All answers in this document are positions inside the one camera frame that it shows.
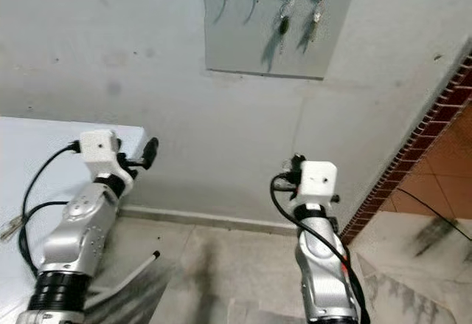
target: white cable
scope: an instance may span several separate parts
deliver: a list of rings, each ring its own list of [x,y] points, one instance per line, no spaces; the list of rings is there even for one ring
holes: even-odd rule
[[[132,273],[130,273],[119,285],[115,286],[114,288],[106,291],[106,292],[101,292],[97,294],[96,296],[89,298],[86,301],[84,309],[89,309],[91,307],[96,306],[97,304],[100,304],[104,300],[107,300],[110,297],[113,297],[116,295],[118,292],[120,292],[122,289],[124,289],[134,278],[139,275],[144,269],[146,269],[150,263],[155,261],[158,257],[160,256],[160,253],[158,251],[155,251],[144,263],[139,265],[136,270],[134,270]]]

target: black cable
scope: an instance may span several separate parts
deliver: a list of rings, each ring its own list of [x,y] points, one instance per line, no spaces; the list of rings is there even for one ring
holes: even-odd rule
[[[472,238],[469,237],[467,234],[465,234],[463,231],[461,231],[459,228],[456,227],[456,225],[454,223],[452,223],[451,221],[449,221],[446,217],[444,217],[443,215],[441,215],[439,212],[437,212],[435,209],[433,209],[431,206],[429,206],[428,204],[426,204],[424,201],[421,201],[418,197],[416,197],[415,195],[412,195],[411,193],[409,193],[408,191],[398,187],[397,190],[401,191],[402,193],[405,193],[406,195],[410,196],[411,198],[415,199],[416,201],[420,202],[423,206],[427,207],[428,209],[430,209],[430,211],[432,211],[436,216],[438,216],[439,218],[441,218],[444,222],[446,222],[447,224],[449,224],[451,227],[453,227],[457,232],[459,232],[460,234],[464,235],[464,237],[466,239],[468,239],[469,241],[472,241]]]
[[[271,186],[270,186],[270,193],[271,193],[271,200],[274,203],[275,207],[277,210],[284,216],[286,219],[288,219],[290,222],[295,224],[298,228],[301,228],[305,230],[306,232],[310,233],[312,236],[317,238],[319,241],[321,241],[338,259],[341,261],[341,263],[346,267],[347,269],[347,274],[349,275],[349,279],[351,282],[351,286],[353,288],[354,296],[359,304],[359,307],[361,309],[361,324],[370,324],[370,317],[369,313],[367,312],[366,308],[366,302],[365,302],[365,297],[364,293],[362,291],[361,284],[359,282],[359,279],[357,275],[354,273],[353,268],[350,265],[350,253],[349,250],[343,245],[344,251],[346,251],[347,257],[345,258],[338,250],[325,238],[323,238],[318,232],[307,226],[306,224],[300,222],[290,214],[288,214],[283,207],[280,205],[280,203],[277,200],[277,197],[275,196],[275,186],[274,183],[277,179],[283,179],[285,177],[289,176],[289,173],[280,173],[274,176],[271,180]]]
[[[31,252],[30,252],[30,248],[29,248],[30,245],[28,244],[27,230],[26,230],[26,227],[24,226],[27,223],[27,220],[29,219],[29,218],[27,218],[27,215],[28,215],[28,213],[27,213],[28,197],[30,196],[32,187],[34,186],[34,184],[38,180],[38,177],[41,175],[41,173],[44,171],[44,169],[46,169],[46,167],[49,165],[49,163],[51,163],[60,154],[66,152],[66,151],[74,151],[76,153],[80,153],[79,141],[74,141],[74,142],[70,143],[66,147],[61,148],[59,151],[57,151],[52,156],[50,156],[50,158],[48,158],[48,160],[45,161],[45,163],[41,166],[41,168],[39,168],[38,172],[36,172],[36,174],[33,176],[30,184],[28,185],[28,188],[27,188],[26,192],[24,193],[23,204],[21,205],[21,222],[23,224],[23,227],[22,227],[23,236],[22,236],[22,240],[20,238],[18,238],[18,246],[20,247],[21,256],[23,256],[23,259],[27,262],[27,265],[31,269],[31,272],[34,274],[34,276],[37,275],[38,269],[36,268],[35,264],[32,262],[32,259],[31,259]]]
[[[18,234],[18,248],[20,249],[20,254],[23,259],[26,261],[28,267],[31,269],[31,272],[35,277],[38,276],[38,269],[32,262],[30,248],[28,244],[28,237],[27,237],[27,223],[31,219],[32,215],[38,212],[40,209],[52,206],[53,204],[68,204],[68,201],[50,201],[44,202],[43,204],[39,204],[38,206],[33,207],[28,213],[22,218],[22,224],[20,227],[20,232]]]

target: brick border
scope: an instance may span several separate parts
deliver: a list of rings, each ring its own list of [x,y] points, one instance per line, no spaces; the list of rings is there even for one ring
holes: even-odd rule
[[[383,202],[409,174],[436,138],[466,107],[470,99],[472,99],[472,51],[458,65],[423,120],[411,132],[406,143],[341,232],[341,239],[345,244],[350,243],[363,230]]]

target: orange tile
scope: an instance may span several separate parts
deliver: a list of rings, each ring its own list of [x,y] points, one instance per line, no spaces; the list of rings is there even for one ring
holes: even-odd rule
[[[438,176],[442,191],[457,218],[472,219],[472,179]]]
[[[426,158],[436,175],[472,177],[472,108],[438,138]]]
[[[454,217],[434,175],[410,174],[406,177],[405,181],[400,184],[400,188],[418,197],[441,215],[450,218]],[[423,206],[420,202],[399,190],[393,193],[392,201],[397,212],[434,216],[433,212],[428,210],[428,208]]]
[[[428,161],[426,158],[421,159],[413,168],[411,171],[413,174],[432,174],[433,171],[431,170],[431,167],[429,166]]]
[[[380,211],[389,211],[389,212],[397,212],[395,206],[392,202],[392,198],[389,197],[385,202],[382,204]]]

